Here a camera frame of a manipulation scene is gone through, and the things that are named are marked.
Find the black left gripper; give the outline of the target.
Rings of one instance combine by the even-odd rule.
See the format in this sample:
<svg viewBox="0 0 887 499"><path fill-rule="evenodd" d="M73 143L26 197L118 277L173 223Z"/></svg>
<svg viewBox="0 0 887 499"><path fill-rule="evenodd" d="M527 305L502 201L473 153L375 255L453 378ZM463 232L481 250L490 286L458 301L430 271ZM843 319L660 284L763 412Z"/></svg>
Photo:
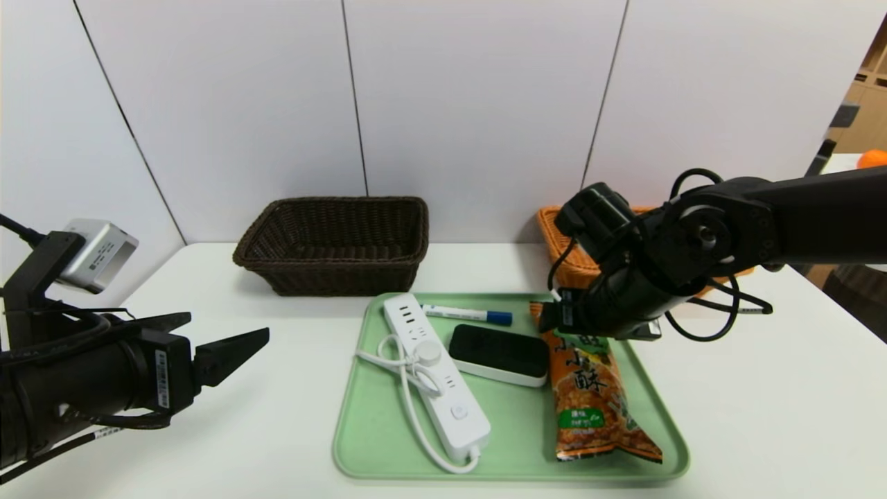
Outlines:
<svg viewBox="0 0 887 499"><path fill-rule="evenodd" d="M156 430L262 350L269 328L198 345L171 334L190 312L134 320L111 339L12 368L12 452L42 454L90 426Z"/></svg>

